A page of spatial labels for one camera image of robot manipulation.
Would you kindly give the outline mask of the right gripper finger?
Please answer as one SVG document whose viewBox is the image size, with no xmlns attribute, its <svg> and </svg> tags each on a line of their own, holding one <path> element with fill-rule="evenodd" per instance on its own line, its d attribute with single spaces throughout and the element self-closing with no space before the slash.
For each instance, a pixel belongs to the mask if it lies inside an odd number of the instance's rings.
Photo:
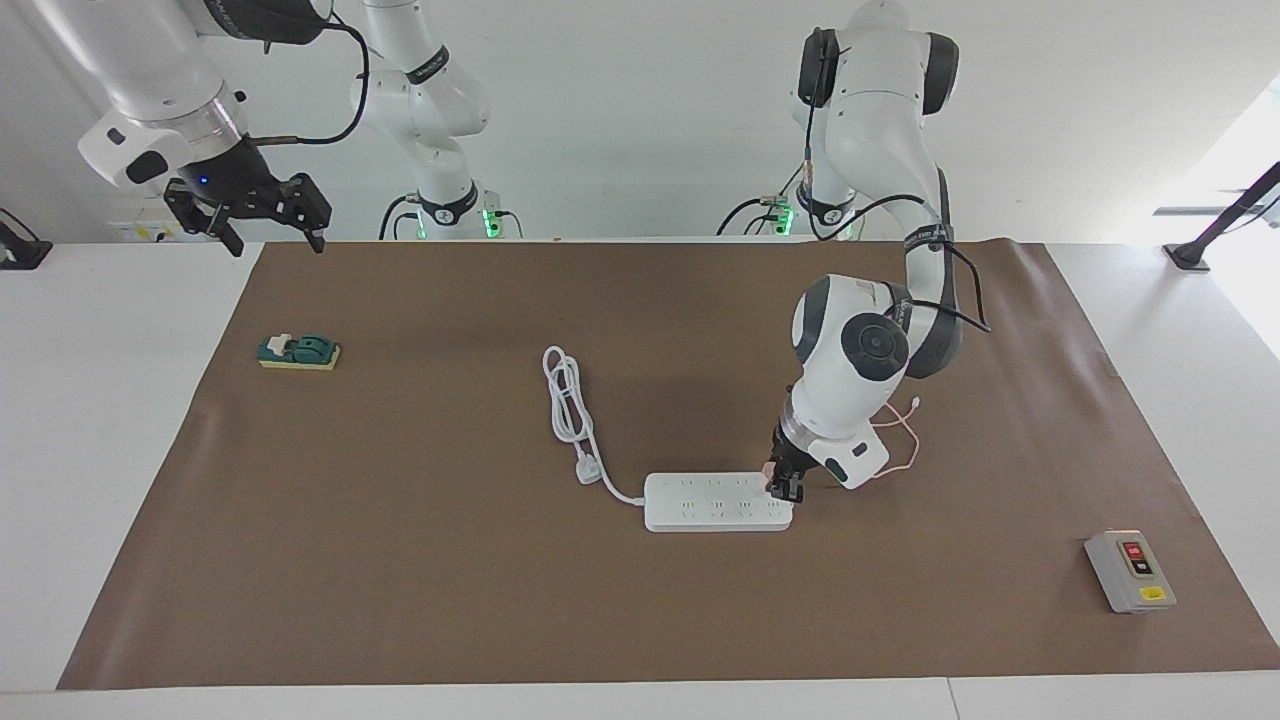
<svg viewBox="0 0 1280 720">
<path fill-rule="evenodd" d="M 270 218 L 300 231 L 314 252 L 324 252 L 332 205 L 310 174 L 297 173 L 276 184 Z"/>
<path fill-rule="evenodd" d="M 241 258 L 244 241 L 230 224 L 230 206 L 218 204 L 206 211 L 193 190 L 182 179 L 170 179 L 165 187 L 165 204 L 187 234 L 201 234 L 218 241 L 233 258 Z"/>
</svg>

